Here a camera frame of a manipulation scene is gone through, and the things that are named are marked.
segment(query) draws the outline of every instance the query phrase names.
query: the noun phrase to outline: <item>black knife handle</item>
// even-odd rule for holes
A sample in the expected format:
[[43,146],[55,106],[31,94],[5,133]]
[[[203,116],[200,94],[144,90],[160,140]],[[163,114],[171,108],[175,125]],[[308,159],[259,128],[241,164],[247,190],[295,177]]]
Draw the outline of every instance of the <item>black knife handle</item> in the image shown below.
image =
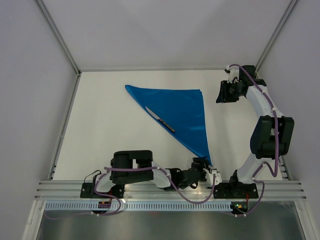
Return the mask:
[[163,125],[165,125],[165,127],[166,127],[167,129],[169,129],[171,132],[173,132],[173,133],[176,132],[176,130],[174,130],[172,127],[170,127],[170,126],[168,125],[168,123],[166,123],[165,121],[163,121],[161,118],[159,119],[159,121],[160,121],[160,123],[162,123]]

